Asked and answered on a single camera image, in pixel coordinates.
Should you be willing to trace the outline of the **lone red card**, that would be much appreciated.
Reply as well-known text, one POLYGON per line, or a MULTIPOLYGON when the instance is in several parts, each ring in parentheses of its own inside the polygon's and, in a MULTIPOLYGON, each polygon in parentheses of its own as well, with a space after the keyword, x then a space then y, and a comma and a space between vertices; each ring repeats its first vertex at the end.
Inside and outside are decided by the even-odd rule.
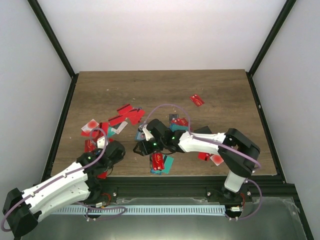
POLYGON ((198 94, 193 94, 189 98, 197 107, 200 107, 205 103, 198 94))

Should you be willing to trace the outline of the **blue leather card holder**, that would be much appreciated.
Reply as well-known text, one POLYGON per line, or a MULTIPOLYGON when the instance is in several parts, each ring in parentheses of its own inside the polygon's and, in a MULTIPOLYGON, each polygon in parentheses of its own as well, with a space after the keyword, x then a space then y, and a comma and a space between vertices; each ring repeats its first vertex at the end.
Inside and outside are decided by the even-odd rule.
POLYGON ((143 131, 137 130, 134 140, 136 142, 140 142, 143 141, 145 138, 145 133, 143 131))

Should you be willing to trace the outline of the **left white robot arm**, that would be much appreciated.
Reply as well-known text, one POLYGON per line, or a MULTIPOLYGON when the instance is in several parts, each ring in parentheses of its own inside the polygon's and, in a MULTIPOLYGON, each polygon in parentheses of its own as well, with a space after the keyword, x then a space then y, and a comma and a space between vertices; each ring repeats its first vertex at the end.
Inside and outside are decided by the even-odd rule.
POLYGON ((114 140, 104 148, 85 152, 65 170, 25 190, 7 193, 0 227, 20 238, 51 213, 76 202, 97 202, 102 196, 98 176, 123 160, 125 147, 114 140))

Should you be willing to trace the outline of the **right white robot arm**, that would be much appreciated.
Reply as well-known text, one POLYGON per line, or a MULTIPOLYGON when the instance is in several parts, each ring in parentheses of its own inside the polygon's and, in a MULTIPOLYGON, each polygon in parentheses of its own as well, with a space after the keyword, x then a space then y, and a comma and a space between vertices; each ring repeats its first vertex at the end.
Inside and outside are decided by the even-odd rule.
POLYGON ((160 154, 163 150, 220 156, 229 168, 222 188, 223 198, 229 202, 240 196, 242 185, 261 167, 260 148, 235 128, 225 133, 196 133, 190 129, 172 130, 159 119, 153 119, 138 131, 144 134, 144 139, 136 143, 133 152, 141 156, 160 154))

